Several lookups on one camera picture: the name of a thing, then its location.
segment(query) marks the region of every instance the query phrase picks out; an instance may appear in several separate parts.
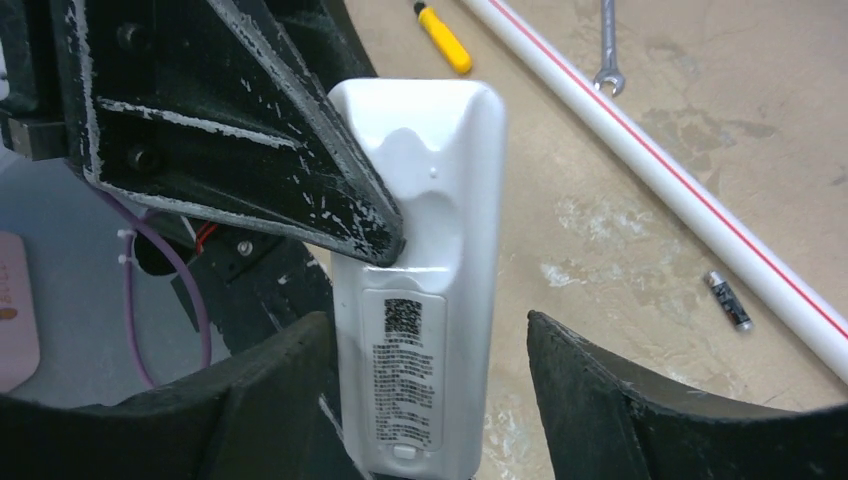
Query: red stripe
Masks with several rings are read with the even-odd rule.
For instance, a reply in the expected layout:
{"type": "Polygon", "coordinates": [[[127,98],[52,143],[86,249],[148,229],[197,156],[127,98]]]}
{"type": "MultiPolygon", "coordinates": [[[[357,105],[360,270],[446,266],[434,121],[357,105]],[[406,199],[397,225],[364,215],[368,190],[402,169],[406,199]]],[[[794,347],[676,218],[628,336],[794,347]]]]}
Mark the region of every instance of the red stripe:
{"type": "Polygon", "coordinates": [[[595,102],[601,108],[604,109],[604,111],[606,111],[613,119],[615,119],[615,121],[618,122],[618,124],[621,125],[622,128],[627,130],[627,133],[629,133],[637,142],[639,142],[639,144],[642,145],[645,148],[645,150],[650,152],[651,155],[660,164],[662,164],[662,166],[665,167],[665,169],[668,170],[669,173],[671,173],[674,176],[674,178],[676,178],[678,181],[680,181],[680,183],[682,183],[690,192],[692,192],[692,194],[695,196],[695,198],[700,200],[701,203],[704,204],[705,207],[707,207],[711,212],[713,212],[713,214],[716,217],[718,217],[718,219],[721,220],[722,223],[724,223],[727,226],[727,228],[729,228],[734,234],[736,234],[736,236],[739,237],[739,239],[742,240],[742,242],[744,242],[745,245],[748,246],[748,248],[750,248],[755,254],[757,254],[757,256],[760,257],[760,259],[762,259],[762,261],[764,261],[766,263],[766,265],[768,265],[774,271],[774,273],[776,273],[780,278],[783,279],[783,281],[785,281],[790,287],[792,287],[792,289],[795,290],[795,292],[798,293],[798,295],[800,295],[801,298],[806,300],[806,302],[811,307],[813,307],[813,309],[815,309],[825,320],[827,320],[828,323],[830,323],[833,326],[833,328],[835,328],[839,333],[841,333],[842,336],[846,340],[848,340],[848,332],[846,332],[845,329],[843,329],[842,326],[839,325],[839,323],[837,323],[837,321],[835,319],[831,318],[830,315],[828,315],[827,312],[824,311],[824,309],[822,309],[819,305],[817,305],[809,296],[807,296],[807,294],[798,285],[796,285],[792,280],[790,280],[789,277],[777,267],[777,265],[772,263],[772,261],[763,252],[761,252],[753,244],[753,242],[751,242],[751,240],[749,240],[744,234],[742,234],[742,232],[740,232],[730,222],[730,220],[725,218],[725,216],[722,215],[721,212],[719,212],[718,209],[716,209],[716,207],[713,204],[711,204],[706,198],[704,198],[704,196],[701,195],[698,192],[698,190],[695,189],[694,186],[692,186],[692,184],[690,184],[688,181],[686,181],[686,179],[683,178],[683,176],[680,174],[680,172],[678,172],[674,167],[672,167],[662,157],[662,155],[659,154],[659,152],[657,152],[656,150],[654,150],[653,147],[648,145],[648,142],[645,141],[645,139],[642,138],[638,133],[636,133],[636,131],[633,130],[633,128],[630,127],[630,125],[628,125],[627,122],[624,121],[624,119],[622,119],[615,112],[613,112],[612,109],[609,107],[609,105],[607,105],[607,103],[601,99],[600,94],[598,94],[597,91],[594,88],[589,87],[585,82],[581,81],[580,77],[578,77],[578,75],[574,71],[572,71],[570,68],[568,68],[568,66],[566,66],[559,58],[557,58],[557,55],[554,54],[553,52],[551,52],[541,42],[541,40],[539,40],[535,35],[533,35],[530,31],[528,31],[527,28],[524,27],[524,25],[522,25],[521,22],[519,22],[518,19],[515,18],[515,16],[513,16],[508,10],[506,10],[506,8],[504,8],[504,6],[500,2],[498,2],[497,0],[488,0],[488,1],[493,7],[495,7],[495,9],[498,12],[501,13],[501,15],[506,17],[506,19],[509,20],[510,23],[512,23],[515,26],[515,28],[517,28],[525,37],[527,37],[527,39],[529,39],[531,42],[533,42],[533,44],[536,45],[536,47],[539,48],[539,50],[541,50],[542,53],[545,54],[545,56],[547,56],[552,62],[554,62],[560,68],[560,70],[563,71],[563,73],[568,75],[568,77],[571,78],[571,80],[575,84],[580,86],[580,88],[582,88],[584,92],[586,92],[590,97],[592,97],[592,99],[594,99],[595,102]]]}

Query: qr code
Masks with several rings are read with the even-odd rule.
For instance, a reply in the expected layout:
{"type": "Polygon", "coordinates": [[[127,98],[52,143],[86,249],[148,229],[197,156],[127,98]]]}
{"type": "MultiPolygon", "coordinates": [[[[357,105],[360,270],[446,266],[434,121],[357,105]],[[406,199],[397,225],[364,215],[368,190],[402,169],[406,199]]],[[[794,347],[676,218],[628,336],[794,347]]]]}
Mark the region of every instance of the qr code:
{"type": "Polygon", "coordinates": [[[421,302],[405,298],[389,298],[386,307],[386,333],[421,336],[421,302]]]}

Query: wrench head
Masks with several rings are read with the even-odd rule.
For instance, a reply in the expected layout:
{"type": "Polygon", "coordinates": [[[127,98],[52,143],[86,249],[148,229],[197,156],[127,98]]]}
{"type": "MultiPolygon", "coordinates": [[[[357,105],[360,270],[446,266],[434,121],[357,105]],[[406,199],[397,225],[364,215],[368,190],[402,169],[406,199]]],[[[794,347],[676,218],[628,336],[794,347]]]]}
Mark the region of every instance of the wrench head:
{"type": "Polygon", "coordinates": [[[600,91],[604,84],[612,85],[612,96],[617,97],[624,91],[624,75],[618,70],[602,69],[595,75],[595,89],[600,91]]]}

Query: yellow screwdriver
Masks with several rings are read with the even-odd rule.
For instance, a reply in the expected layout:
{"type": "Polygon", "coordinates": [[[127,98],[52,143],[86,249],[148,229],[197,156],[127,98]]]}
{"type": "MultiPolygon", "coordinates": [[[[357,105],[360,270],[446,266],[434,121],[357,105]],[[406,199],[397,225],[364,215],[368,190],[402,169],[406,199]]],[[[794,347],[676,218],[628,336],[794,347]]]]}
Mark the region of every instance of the yellow screwdriver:
{"type": "Polygon", "coordinates": [[[471,55],[459,43],[450,28],[439,19],[433,8],[428,7],[424,2],[417,1],[413,9],[418,15],[418,23],[430,35],[433,43],[442,52],[453,70],[460,75],[468,73],[471,70],[471,55]]]}

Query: battery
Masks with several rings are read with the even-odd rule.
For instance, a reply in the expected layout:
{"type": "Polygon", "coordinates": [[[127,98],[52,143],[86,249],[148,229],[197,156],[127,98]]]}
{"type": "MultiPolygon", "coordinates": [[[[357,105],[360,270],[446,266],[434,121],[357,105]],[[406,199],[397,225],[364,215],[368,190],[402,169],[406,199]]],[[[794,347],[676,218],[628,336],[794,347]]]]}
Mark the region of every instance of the battery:
{"type": "Polygon", "coordinates": [[[724,309],[727,318],[733,322],[733,326],[737,331],[746,332],[754,328],[754,322],[751,321],[751,317],[742,308],[742,303],[736,298],[736,294],[730,289],[730,285],[727,284],[718,272],[708,272],[704,276],[704,281],[707,282],[710,290],[713,291],[713,295],[718,300],[721,308],[724,309]]]}

